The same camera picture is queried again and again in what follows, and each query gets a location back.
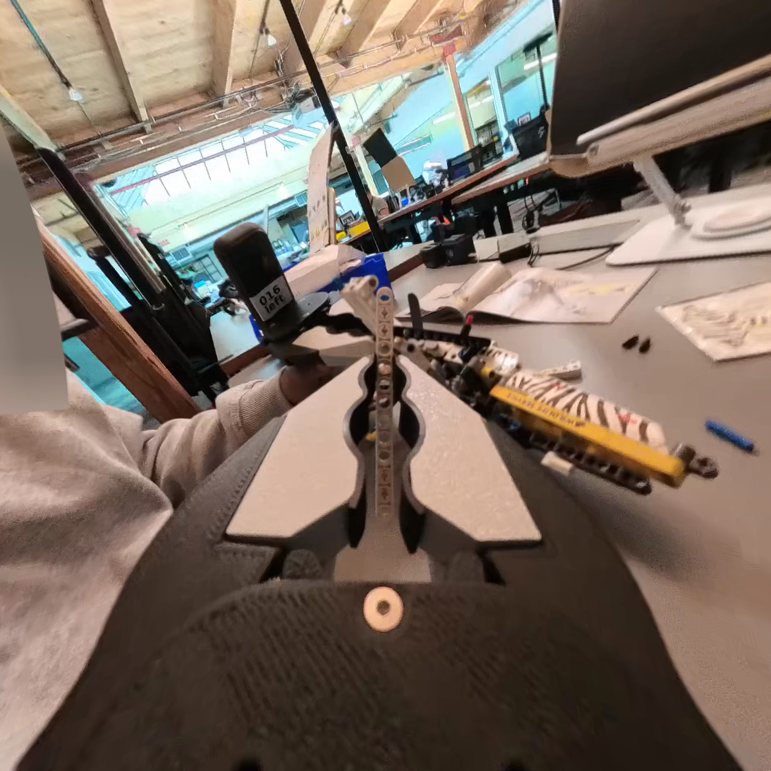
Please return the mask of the black laptop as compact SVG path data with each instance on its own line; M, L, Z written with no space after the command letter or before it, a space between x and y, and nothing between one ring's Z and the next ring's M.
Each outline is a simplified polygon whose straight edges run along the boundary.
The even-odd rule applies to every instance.
M589 174L583 136L706 83L769 63L767 1L561 2L549 119L551 166Z

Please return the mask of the person's left hand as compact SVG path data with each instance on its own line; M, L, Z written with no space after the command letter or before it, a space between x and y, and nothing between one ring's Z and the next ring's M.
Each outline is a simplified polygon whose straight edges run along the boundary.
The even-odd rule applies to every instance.
M339 367L324 363L289 365L278 376L284 399L290 406L296 406L318 391L340 373Z

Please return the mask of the white poster board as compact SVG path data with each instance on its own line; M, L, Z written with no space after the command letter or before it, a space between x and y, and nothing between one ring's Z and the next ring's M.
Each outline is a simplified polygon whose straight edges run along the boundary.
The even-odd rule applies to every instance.
M313 256L335 242L335 194L329 186L334 128L329 126L314 145L308 165L308 249Z

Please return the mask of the zebra striped lego helicopter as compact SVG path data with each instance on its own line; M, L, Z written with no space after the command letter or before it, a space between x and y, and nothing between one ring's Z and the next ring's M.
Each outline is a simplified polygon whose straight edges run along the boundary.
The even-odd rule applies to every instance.
M518 355L472 335L473 316L458 333L424 328L419 299L408 295L410 323L396 343L420 369L483 418L490 419L542 463L591 474L639 495L653 482L679 488L688 477L715 479L718 465L693 447L670 447L661 426L585 391L578 381L538 375Z

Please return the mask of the zebra sticker sheet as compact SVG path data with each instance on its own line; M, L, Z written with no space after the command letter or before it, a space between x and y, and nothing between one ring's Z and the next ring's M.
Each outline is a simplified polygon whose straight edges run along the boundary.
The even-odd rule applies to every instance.
M656 312L711 361L770 353L770 283L658 306Z

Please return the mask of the long white lego beam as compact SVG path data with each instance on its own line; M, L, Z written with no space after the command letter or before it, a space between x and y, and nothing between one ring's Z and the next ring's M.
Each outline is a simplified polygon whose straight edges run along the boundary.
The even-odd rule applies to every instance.
M375 292L375 513L388 519L394 513L394 326L390 288Z

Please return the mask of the open instruction booklet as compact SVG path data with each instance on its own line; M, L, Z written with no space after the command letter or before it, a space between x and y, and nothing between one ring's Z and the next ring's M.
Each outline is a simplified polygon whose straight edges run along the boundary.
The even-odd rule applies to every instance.
M432 322L610 324L650 282L654 268L622 268L599 273L488 265L462 283L436 286L419 299Z

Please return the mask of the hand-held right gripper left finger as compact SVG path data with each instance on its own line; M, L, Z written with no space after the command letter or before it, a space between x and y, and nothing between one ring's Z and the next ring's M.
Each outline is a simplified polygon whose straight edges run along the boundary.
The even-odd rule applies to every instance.
M365 521L365 460L352 419L368 416L363 357L293 407L274 429L228 523L229 540L288 550L356 547Z

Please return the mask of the white paper bags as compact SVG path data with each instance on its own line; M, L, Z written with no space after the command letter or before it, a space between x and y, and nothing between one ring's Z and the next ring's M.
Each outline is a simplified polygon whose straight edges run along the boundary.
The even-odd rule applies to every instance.
M284 276L292 292L302 296L321 291L343 272L361 265L366 256L351 245L329 245L288 268Z

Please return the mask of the black box device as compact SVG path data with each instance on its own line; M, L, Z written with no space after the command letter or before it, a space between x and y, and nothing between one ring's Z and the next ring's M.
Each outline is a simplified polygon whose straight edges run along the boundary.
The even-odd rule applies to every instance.
M424 244L419 256L427 269L469 265L477 262L472 235L452 235L439 242Z

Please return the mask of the blue plastic bin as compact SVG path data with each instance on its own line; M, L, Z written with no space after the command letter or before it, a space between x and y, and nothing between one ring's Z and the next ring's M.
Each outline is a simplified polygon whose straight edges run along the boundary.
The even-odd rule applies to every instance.
M352 267L343 272L341 277L336 278L333 282L318 292L326 292L331 299L331 308L328 310L328 315L332 314L332 306L335 303L335 296L337 293L341 293L341 290L345 284L352 280L353 277L375 275L378 278L378 288L390 288L391 281L388 269L385 264L385 258L383 254L367 255L361 265ZM255 319L250 314L250 321L252 328L257 336L257 340L262 342L262 334Z

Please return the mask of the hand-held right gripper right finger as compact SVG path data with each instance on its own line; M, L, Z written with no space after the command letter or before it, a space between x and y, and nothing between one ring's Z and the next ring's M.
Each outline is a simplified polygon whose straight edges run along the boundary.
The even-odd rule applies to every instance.
M404 355L400 529L409 551L482 551L542 541L487 422Z

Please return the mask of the black pole with round disc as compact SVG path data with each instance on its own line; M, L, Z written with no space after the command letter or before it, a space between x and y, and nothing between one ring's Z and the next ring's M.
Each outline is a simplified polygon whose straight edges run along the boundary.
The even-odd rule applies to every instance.
M365 188L365 185L361 179L359 170L351 156L350 148L346 142L345 135L342 132L342 127L340 126L339 120L335 115L334 107L324 85L322 73L320 72L314 59L314 54L304 33L298 12L294 7L293 1L280 1L280 4L288 22L288 26L291 30L293 41L298 47L298 53L311 80L315 95L318 97L320 106L322 107L328 124L332 129L332 138L335 141L337 148L339 149L340 156L344 162L349 179L361 206L362 213L365 216L367 224L369 225L371 239L373 240L374 246L376 248L375 250L378 253L385 253L388 251L387 240L381 230L378 218L375 216L375 213L371 207L367 189Z
M557 36L553 31L536 37L531 45L531 58L537 73L544 110L551 108L554 87L554 68L557 61Z

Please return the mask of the white lego skid assembly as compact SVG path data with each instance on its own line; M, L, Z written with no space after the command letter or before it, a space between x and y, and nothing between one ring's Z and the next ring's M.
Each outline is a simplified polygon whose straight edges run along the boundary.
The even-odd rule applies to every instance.
M353 277L341 290L341 298L351 308L351 313L371 332L377 327L377 289L378 278L375 275Z

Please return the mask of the blue lego pin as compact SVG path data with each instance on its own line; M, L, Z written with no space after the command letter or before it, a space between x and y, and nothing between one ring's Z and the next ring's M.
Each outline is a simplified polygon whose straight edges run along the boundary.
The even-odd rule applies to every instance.
M743 434L737 432L735 429L731 429L720 422L707 420L705 422L705 429L711 435L731 444L732 446L742 450L745 453L752 454L756 450L756 444L752 439L747 438Z

